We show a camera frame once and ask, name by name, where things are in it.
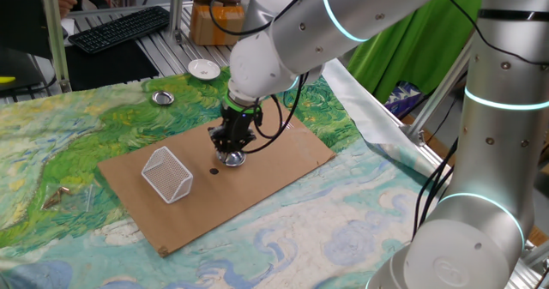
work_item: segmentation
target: white saucer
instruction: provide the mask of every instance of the white saucer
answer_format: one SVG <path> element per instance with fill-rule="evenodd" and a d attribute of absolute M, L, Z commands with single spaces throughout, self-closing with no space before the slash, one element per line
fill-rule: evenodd
<path fill-rule="evenodd" d="M 189 72 L 200 80 L 213 80 L 221 74 L 221 69 L 216 63 L 206 59 L 198 59 L 189 63 Z"/>

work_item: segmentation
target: white mesh basket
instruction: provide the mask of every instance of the white mesh basket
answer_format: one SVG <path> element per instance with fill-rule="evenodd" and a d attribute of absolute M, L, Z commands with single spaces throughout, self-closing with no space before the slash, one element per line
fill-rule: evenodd
<path fill-rule="evenodd" d="M 141 174 L 167 203 L 174 203 L 190 192 L 192 174 L 167 147 L 154 151 Z"/>

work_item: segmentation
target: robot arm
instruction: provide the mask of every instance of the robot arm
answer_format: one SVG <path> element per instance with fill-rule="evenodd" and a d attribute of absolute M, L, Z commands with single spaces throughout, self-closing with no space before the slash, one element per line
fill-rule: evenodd
<path fill-rule="evenodd" d="M 232 50 L 220 154 L 255 137 L 250 106 L 339 57 L 429 0 L 298 0 Z M 534 223 L 536 164 L 549 119 L 549 0 L 484 0 L 460 146 L 447 195 L 367 289 L 504 288 Z M 495 50 L 494 46 L 515 55 Z"/>
<path fill-rule="evenodd" d="M 222 108 L 224 123 L 210 130 L 219 158 L 230 165 L 224 160 L 242 154 L 255 139 L 249 131 L 253 114 L 241 115 L 242 111 L 249 111 L 268 95 L 292 88 L 299 75 L 350 51 L 428 1 L 298 0 L 270 27 L 241 39 L 231 53 L 232 78 Z M 265 10 L 253 2 L 244 23 L 247 29 L 264 23 L 249 22 L 262 17 Z M 280 0 L 265 4 L 278 4 L 273 11 L 282 11 Z"/>

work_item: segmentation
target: green backdrop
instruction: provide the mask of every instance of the green backdrop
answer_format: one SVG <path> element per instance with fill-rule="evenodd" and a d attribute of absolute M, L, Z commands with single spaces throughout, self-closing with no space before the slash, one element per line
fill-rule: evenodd
<path fill-rule="evenodd" d="M 482 0 L 456 0 L 475 20 Z M 353 76 L 385 103 L 398 81 L 427 94 L 444 78 L 473 30 L 449 0 L 431 0 L 360 45 L 348 65 Z"/>

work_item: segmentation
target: keyboard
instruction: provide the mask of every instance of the keyboard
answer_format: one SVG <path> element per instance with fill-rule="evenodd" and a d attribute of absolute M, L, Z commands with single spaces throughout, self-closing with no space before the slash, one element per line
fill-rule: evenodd
<path fill-rule="evenodd" d="M 69 36 L 69 42 L 89 54 L 139 38 L 168 25 L 170 12 L 154 6 Z"/>

